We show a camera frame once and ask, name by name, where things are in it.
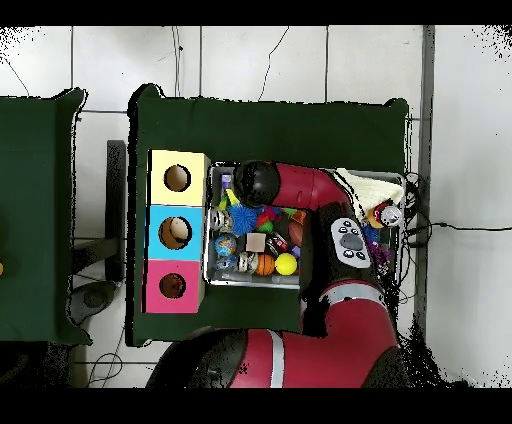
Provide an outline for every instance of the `shape sorter box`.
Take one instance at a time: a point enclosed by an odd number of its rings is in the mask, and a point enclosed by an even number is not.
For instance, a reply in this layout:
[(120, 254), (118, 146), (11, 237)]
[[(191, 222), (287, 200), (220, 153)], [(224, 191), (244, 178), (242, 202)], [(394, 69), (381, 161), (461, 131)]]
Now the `shape sorter box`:
[[(145, 313), (197, 313), (199, 309), (205, 285), (202, 267), (209, 166), (210, 160), (202, 153), (148, 152), (145, 226), (149, 237), (141, 305)], [(188, 231), (184, 243), (174, 242), (170, 247), (164, 245), (162, 234), (172, 228), (163, 223), (174, 218), (184, 222)]]

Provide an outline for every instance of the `tile grout line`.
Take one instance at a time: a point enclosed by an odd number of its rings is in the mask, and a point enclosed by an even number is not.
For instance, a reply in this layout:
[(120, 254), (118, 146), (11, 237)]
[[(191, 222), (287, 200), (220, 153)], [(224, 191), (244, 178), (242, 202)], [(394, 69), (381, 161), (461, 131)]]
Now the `tile grout line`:
[(84, 113), (117, 113), (121, 115), (126, 115), (128, 111), (126, 110), (96, 110), (96, 109), (84, 109), (82, 110)]

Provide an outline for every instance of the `black robot joint cap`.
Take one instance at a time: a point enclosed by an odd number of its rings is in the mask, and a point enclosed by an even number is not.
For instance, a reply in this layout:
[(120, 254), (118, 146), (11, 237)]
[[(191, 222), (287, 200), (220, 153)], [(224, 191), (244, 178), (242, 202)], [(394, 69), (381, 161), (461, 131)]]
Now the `black robot joint cap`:
[(234, 172), (233, 192), (244, 205), (270, 205), (279, 193), (281, 179), (274, 164), (248, 161), (238, 165)]

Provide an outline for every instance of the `orange basketball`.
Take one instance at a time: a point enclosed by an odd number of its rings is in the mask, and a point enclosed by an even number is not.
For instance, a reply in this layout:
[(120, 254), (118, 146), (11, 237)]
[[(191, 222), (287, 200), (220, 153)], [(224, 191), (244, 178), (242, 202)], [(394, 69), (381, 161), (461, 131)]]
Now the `orange basketball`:
[(258, 255), (258, 268), (256, 268), (256, 274), (263, 276), (272, 274), (274, 272), (275, 263), (274, 258), (270, 255)]

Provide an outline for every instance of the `yellow block face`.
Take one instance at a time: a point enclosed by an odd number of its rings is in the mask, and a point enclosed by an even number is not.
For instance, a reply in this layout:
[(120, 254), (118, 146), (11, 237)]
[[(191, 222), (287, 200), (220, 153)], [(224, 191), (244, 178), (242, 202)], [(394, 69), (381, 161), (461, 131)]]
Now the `yellow block face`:
[(149, 154), (152, 205), (204, 205), (210, 161), (203, 153), (153, 150)]

